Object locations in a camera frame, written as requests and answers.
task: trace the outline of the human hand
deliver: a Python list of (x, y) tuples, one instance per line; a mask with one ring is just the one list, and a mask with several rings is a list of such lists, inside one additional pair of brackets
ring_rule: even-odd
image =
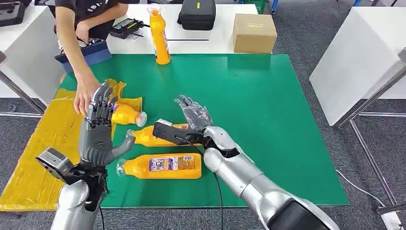
[(80, 21), (76, 26), (76, 36), (86, 44), (89, 43), (90, 28), (86, 20)]
[(75, 108), (76, 113), (81, 113), (86, 117), (91, 97), (100, 87), (100, 83), (90, 69), (84, 72), (75, 73), (75, 76), (78, 80), (78, 87), (76, 89), (73, 107)]

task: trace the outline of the robotic arm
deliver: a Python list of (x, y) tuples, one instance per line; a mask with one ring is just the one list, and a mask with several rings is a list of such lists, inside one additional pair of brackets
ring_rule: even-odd
[(337, 224), (308, 200), (283, 190), (255, 165), (229, 134), (213, 122), (207, 109), (181, 95), (189, 130), (158, 121), (153, 135), (178, 145), (201, 143), (206, 167), (257, 214), (267, 230), (339, 230)]
[(47, 171), (66, 184), (59, 194), (52, 230), (93, 229), (97, 208), (105, 193), (106, 165), (128, 152), (134, 144), (134, 137), (127, 137), (121, 145), (113, 147), (111, 117), (117, 97), (109, 101), (111, 92), (105, 82), (93, 95), (80, 130), (79, 164), (74, 166), (53, 148), (36, 157)]

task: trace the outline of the white desk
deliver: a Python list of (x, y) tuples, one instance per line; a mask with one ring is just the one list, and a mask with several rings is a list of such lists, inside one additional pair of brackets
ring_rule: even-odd
[[(258, 14), (254, 4), (217, 4), (216, 19), (211, 31), (184, 30), (177, 23), (181, 5), (168, 4), (162, 6), (162, 16), (166, 22), (166, 36), (171, 54), (203, 54), (203, 53), (233, 53), (232, 33), (236, 13)], [(125, 18), (135, 18), (149, 24), (148, 5), (134, 4), (128, 8)], [(112, 54), (153, 54), (154, 47), (150, 29), (144, 27), (144, 37), (123, 40), (109, 36), (107, 45)], [(209, 41), (171, 41), (171, 39), (209, 39)]]
[[(23, 23), (0, 27), (0, 70), (29, 97), (48, 104), (60, 85), (62, 66), (54, 33), (55, 19), (47, 6), (29, 6)], [(0, 82), (0, 97), (18, 97)]]
[[(171, 39), (209, 39), (209, 41), (168, 41), (170, 53), (233, 53), (232, 31), (236, 13), (257, 14), (255, 5), (230, 4), (216, 6), (216, 20), (211, 31), (186, 31), (177, 24), (181, 5), (162, 5), (167, 23), (166, 35)], [(146, 4), (130, 4), (126, 17), (149, 24)], [(48, 104), (54, 97), (63, 73), (62, 65), (54, 59), (58, 53), (55, 19), (46, 6), (30, 6), (20, 25), (0, 27), (0, 50), (6, 59), (0, 70), (28, 96)], [(149, 28), (136, 40), (109, 36), (107, 43), (113, 54), (153, 54)], [(0, 97), (15, 97), (0, 82)]]
[[(353, 7), (310, 82), (332, 126), (360, 99), (369, 98), (404, 64), (406, 8)], [(406, 99), (406, 78), (380, 99)]]

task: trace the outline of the yellow cloth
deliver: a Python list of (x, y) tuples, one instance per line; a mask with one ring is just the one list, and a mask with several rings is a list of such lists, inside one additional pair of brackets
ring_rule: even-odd
[[(121, 98), (125, 83), (109, 79), (112, 95), (118, 102), (141, 111), (142, 98)], [(79, 162), (79, 130), (83, 120), (73, 109), (74, 91), (60, 89), (49, 104), (27, 147), (18, 160), (9, 182), (0, 197), (1, 211), (55, 210), (63, 182), (51, 176), (36, 160), (48, 147), (67, 156), (73, 164)], [(112, 137), (116, 124), (113, 124)]]

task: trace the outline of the cardboard box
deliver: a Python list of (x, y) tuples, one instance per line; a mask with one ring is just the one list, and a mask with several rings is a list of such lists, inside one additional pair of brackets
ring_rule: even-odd
[(276, 37), (272, 16), (236, 14), (233, 29), (234, 52), (270, 54)]

